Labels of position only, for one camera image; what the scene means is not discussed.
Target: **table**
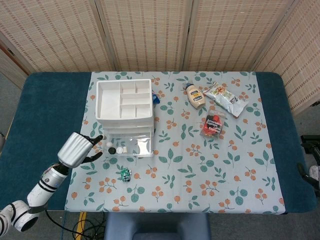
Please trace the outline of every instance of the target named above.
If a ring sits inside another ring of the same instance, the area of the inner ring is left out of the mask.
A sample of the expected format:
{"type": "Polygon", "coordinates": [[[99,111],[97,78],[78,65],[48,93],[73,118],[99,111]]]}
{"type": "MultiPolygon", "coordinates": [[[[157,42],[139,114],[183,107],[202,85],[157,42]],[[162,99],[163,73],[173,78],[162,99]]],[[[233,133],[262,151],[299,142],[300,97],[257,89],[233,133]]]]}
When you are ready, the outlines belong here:
{"type": "MultiPolygon", "coordinates": [[[[110,74],[115,78],[124,77],[121,72],[110,74]]],[[[165,76],[173,73],[157,74],[165,76]]],[[[274,73],[257,73],[256,77],[285,209],[287,212],[309,211],[316,206],[316,199],[312,188],[301,180],[296,171],[296,163],[303,162],[303,155],[282,80],[274,73]],[[283,128],[281,123],[286,124],[287,128],[283,128]]],[[[49,163],[55,162],[58,150],[71,132],[80,131],[89,85],[90,73],[35,73],[27,79],[0,159],[1,181],[7,193],[1,199],[2,205],[16,199],[25,200],[28,189],[37,182],[41,171],[49,163]],[[21,171],[30,166],[33,171],[21,171]],[[14,171],[19,174],[12,179],[14,171]]],[[[64,205],[67,184],[64,183],[59,189],[60,194],[55,194],[49,201],[51,209],[61,209],[64,205]]]]}
{"type": "MultiPolygon", "coordinates": [[[[102,155],[72,171],[65,209],[106,212],[273,213],[285,211],[268,125],[255,72],[94,72],[80,133],[103,133],[96,120],[97,81],[151,79],[160,98],[154,106],[153,157],[102,155]],[[184,84],[201,90],[214,81],[248,102],[239,118],[226,113],[219,139],[200,136],[209,109],[224,111],[213,100],[195,109],[184,84]],[[120,171],[132,180],[123,183],[120,171]]],[[[102,140],[90,155],[103,152],[102,140]]]]}

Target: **floral tablecloth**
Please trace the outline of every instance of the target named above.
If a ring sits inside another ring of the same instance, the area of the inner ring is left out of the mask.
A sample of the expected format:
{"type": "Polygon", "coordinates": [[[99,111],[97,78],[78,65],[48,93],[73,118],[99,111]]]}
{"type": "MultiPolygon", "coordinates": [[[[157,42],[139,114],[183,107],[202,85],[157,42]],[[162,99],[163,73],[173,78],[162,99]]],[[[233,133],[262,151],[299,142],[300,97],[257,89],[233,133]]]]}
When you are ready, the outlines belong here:
{"type": "MultiPolygon", "coordinates": [[[[154,108],[153,157],[110,157],[73,169],[65,210],[281,214],[285,211],[255,72],[93,72],[81,133],[103,134],[95,118],[96,82],[151,79],[160,98],[154,108]],[[185,81],[200,89],[217,81],[248,102],[234,118],[211,99],[193,108],[185,81]],[[204,138],[209,109],[226,112],[219,139],[204,138]],[[132,171],[122,182],[120,170],[132,171]]],[[[103,151],[102,140],[89,156],[103,151]]]]}

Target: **woven panel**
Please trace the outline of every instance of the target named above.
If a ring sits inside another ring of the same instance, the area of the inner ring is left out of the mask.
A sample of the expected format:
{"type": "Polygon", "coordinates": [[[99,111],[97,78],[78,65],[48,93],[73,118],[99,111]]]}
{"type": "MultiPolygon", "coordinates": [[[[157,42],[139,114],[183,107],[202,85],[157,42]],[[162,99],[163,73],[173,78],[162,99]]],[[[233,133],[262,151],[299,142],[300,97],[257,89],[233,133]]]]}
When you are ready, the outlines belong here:
{"type": "Polygon", "coordinates": [[[22,89],[27,75],[2,50],[0,50],[0,73],[22,89]]]}
{"type": "Polygon", "coordinates": [[[247,71],[288,2],[199,0],[196,13],[192,13],[195,24],[189,33],[184,69],[247,71]]]}
{"type": "Polygon", "coordinates": [[[0,31],[36,71],[112,70],[89,0],[0,4],[0,31]]]}
{"type": "Polygon", "coordinates": [[[177,71],[189,0],[100,0],[118,71],[177,71]]]}
{"type": "Polygon", "coordinates": [[[293,114],[320,99],[320,1],[301,0],[256,71],[282,76],[293,114]]]}

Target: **snack bag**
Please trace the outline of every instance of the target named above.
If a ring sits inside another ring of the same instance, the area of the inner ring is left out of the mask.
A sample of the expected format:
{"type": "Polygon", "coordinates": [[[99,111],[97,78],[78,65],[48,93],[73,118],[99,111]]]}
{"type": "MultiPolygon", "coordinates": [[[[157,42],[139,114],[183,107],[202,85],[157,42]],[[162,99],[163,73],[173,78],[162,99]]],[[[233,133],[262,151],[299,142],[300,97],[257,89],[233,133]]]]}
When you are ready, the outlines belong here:
{"type": "Polygon", "coordinates": [[[210,110],[206,115],[200,135],[217,138],[224,126],[226,115],[223,112],[210,110]]]}
{"type": "Polygon", "coordinates": [[[214,81],[213,85],[208,90],[205,90],[203,94],[214,100],[235,117],[239,117],[240,113],[248,104],[248,102],[240,100],[216,81],[214,81]]]}

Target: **small green toy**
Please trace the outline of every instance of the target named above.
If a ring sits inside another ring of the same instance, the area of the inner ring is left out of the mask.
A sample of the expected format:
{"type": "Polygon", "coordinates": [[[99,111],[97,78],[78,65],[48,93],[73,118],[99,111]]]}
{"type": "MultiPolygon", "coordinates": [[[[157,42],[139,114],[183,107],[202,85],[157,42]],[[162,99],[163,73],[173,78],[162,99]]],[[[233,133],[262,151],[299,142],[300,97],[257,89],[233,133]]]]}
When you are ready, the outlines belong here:
{"type": "Polygon", "coordinates": [[[130,175],[132,174],[131,170],[129,170],[127,167],[122,169],[121,172],[121,179],[123,182],[129,182],[131,177],[130,175]]]}

